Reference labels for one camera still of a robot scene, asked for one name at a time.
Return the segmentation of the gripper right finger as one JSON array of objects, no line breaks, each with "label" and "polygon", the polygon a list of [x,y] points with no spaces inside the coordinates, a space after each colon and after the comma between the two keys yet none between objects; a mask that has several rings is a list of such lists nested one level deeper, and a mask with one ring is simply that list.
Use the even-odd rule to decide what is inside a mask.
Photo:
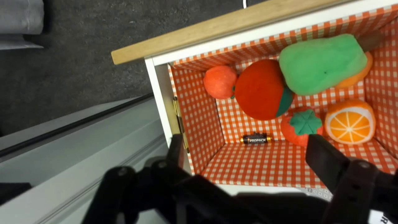
[{"label": "gripper right finger", "polygon": [[308,138],[305,161],[333,195],[321,224],[368,224],[371,210],[398,224],[398,169],[347,157],[318,134]]}]

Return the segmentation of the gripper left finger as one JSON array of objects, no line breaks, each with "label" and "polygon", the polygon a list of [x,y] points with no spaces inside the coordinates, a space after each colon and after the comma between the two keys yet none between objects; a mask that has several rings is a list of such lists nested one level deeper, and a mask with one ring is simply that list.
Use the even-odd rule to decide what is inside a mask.
[{"label": "gripper left finger", "polygon": [[199,213],[181,199],[178,184],[190,175],[180,167],[183,135],[172,137],[164,158],[152,158],[140,171],[129,166],[108,170],[82,224],[136,224],[139,214],[155,210],[168,224],[199,224]]}]

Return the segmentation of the drawer with orange checked lining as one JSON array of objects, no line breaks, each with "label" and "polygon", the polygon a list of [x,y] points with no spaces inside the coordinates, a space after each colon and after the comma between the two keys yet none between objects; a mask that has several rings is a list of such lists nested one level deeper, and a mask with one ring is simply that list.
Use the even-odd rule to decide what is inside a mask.
[{"label": "drawer with orange checked lining", "polygon": [[[367,101],[377,118],[375,136],[358,146],[332,144],[347,156],[379,169],[398,168],[398,0],[358,0],[330,9],[266,25],[241,34],[145,58],[165,137],[179,133],[187,152],[185,169],[216,184],[323,188],[305,162],[305,152],[284,140],[282,118],[257,121],[246,116],[234,99],[216,100],[203,87],[205,71],[230,65],[241,72],[255,61],[276,59],[299,41],[338,34],[360,36],[380,30],[385,38],[372,51],[374,64],[364,81],[346,89],[328,89],[314,96],[296,96],[291,109],[312,107],[324,114],[328,105],[349,98]],[[243,135],[267,133],[273,141],[240,143]]]}]

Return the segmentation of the plush orange slice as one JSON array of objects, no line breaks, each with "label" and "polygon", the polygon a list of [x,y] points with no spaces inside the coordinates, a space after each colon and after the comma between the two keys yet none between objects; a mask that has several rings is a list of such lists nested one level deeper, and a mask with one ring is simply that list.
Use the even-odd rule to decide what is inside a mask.
[{"label": "plush orange slice", "polygon": [[341,144],[369,142],[376,131],[374,110],[359,99],[331,104],[325,114],[324,129],[328,137]]}]

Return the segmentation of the light grey table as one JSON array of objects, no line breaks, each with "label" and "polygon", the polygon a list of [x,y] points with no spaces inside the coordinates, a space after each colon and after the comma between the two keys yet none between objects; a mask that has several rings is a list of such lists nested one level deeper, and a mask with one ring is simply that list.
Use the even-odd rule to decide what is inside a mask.
[{"label": "light grey table", "polygon": [[155,99],[131,98],[93,106],[0,137],[0,151],[106,109],[107,116],[0,156],[0,183],[32,188],[0,205],[0,224],[81,224],[108,169],[142,169],[168,150]]}]

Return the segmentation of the red plush strawberry green top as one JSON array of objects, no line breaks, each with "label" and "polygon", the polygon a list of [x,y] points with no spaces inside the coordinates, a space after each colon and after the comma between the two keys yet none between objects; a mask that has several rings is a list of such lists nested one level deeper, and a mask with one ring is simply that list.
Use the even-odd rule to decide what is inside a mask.
[{"label": "red plush strawberry green top", "polygon": [[282,118],[280,131],[286,141],[300,147],[307,147],[309,136],[322,135],[324,131],[320,115],[311,108],[298,108]]}]

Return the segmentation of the black and gold battery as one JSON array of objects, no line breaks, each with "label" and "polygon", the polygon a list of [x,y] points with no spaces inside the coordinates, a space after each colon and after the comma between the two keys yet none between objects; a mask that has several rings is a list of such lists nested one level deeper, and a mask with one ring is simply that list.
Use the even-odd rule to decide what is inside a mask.
[{"label": "black and gold battery", "polygon": [[271,141],[273,141],[273,138],[267,133],[247,134],[240,138],[240,143],[244,144],[262,144],[269,143]]}]

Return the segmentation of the orange plush fruit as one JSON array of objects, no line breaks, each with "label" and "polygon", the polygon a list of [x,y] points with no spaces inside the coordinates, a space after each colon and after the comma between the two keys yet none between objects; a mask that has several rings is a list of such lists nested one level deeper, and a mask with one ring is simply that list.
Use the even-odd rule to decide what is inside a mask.
[{"label": "orange plush fruit", "polygon": [[367,57],[367,64],[364,67],[363,70],[361,70],[358,74],[347,78],[345,80],[342,80],[340,83],[334,86],[336,89],[340,88],[349,88],[355,84],[357,84],[359,81],[362,81],[370,72],[370,69],[372,68],[373,65],[373,56],[372,54],[368,51],[365,53]]}]

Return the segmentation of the green plush pear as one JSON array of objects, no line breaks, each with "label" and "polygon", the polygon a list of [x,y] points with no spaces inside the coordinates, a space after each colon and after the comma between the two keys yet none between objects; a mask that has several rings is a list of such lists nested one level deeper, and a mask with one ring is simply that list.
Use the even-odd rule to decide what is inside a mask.
[{"label": "green plush pear", "polygon": [[382,40],[384,34],[376,30],[360,37],[340,34],[297,42],[280,52],[280,69],[294,93],[315,95],[364,71],[366,53]]}]

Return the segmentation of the large red plush apple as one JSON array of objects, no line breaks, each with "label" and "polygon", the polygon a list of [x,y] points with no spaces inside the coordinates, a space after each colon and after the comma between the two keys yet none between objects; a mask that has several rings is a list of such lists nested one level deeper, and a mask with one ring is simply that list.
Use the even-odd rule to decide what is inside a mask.
[{"label": "large red plush apple", "polygon": [[266,121],[287,112],[295,94],[285,82],[279,61],[263,59],[252,63],[241,72],[234,96],[247,116]]}]

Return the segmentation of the small red plush fruit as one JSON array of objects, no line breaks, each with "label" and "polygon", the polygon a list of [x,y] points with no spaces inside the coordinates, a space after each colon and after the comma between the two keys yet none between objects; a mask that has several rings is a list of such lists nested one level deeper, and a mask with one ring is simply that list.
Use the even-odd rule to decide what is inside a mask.
[{"label": "small red plush fruit", "polygon": [[205,72],[203,83],[207,93],[213,98],[223,100],[234,97],[237,72],[229,66],[216,66]]}]

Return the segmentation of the white cabinet with wooden top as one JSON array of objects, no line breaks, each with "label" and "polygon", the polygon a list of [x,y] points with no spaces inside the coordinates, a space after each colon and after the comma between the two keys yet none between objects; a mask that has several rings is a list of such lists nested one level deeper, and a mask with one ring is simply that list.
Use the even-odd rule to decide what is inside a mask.
[{"label": "white cabinet with wooden top", "polygon": [[[207,43],[209,41],[218,40],[223,37],[229,37],[230,35],[241,34],[245,31],[250,31],[252,29],[256,29],[256,28],[263,27],[266,25],[276,24],[281,21],[285,21],[288,19],[296,18],[299,16],[307,15],[307,14],[310,14],[313,12],[318,12],[318,11],[325,10],[325,9],[330,9],[330,8],[340,6],[343,4],[347,4],[350,2],[354,2],[354,1],[358,1],[358,0],[270,0],[270,1],[266,1],[264,3],[250,6],[246,9],[241,9],[239,11],[235,11],[235,12],[223,15],[221,17],[216,17],[214,19],[210,19],[210,20],[207,20],[207,21],[199,23],[199,24],[185,27],[180,30],[176,30],[176,31],[170,32],[168,34],[154,37],[154,38],[142,41],[140,43],[136,43],[136,44],[132,44],[127,47],[123,47],[121,49],[112,51],[111,56],[112,56],[114,64],[119,65],[119,64],[134,61],[134,60],[140,59],[140,58],[145,59],[148,57],[163,55],[163,54],[166,54],[169,52],[174,52],[176,50],[185,49],[186,47],[192,47],[192,46],[196,46],[198,44]],[[291,106],[287,112],[285,112],[283,115],[281,115],[278,118],[284,118],[285,116],[288,116],[290,113],[297,110],[298,108],[311,108],[315,111],[314,108],[308,107],[308,106],[302,106],[302,107],[298,107],[296,109],[291,109]],[[318,113],[323,122],[323,127],[324,127],[324,119],[325,119],[326,112],[324,114]],[[332,142],[335,142],[334,140],[332,140],[330,137],[327,136],[325,129],[323,130],[323,136],[331,144],[332,144]],[[247,192],[256,192],[256,193],[286,192],[287,193],[287,192],[293,192],[294,190],[301,190],[306,193],[312,193],[315,196],[317,196],[321,190],[326,189],[326,186],[324,184],[323,184],[323,188],[291,188],[291,187],[254,186],[248,190],[239,189],[236,187],[236,185],[224,185],[224,184],[217,184],[217,185],[231,194],[247,193]]]}]

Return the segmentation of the grey upholstered seat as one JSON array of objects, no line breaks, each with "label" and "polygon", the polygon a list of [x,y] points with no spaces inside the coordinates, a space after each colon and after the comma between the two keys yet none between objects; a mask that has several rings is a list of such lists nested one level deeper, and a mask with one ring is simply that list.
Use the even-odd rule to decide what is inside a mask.
[{"label": "grey upholstered seat", "polygon": [[24,40],[24,35],[39,35],[43,28],[43,0],[0,0],[0,51],[42,49]]}]

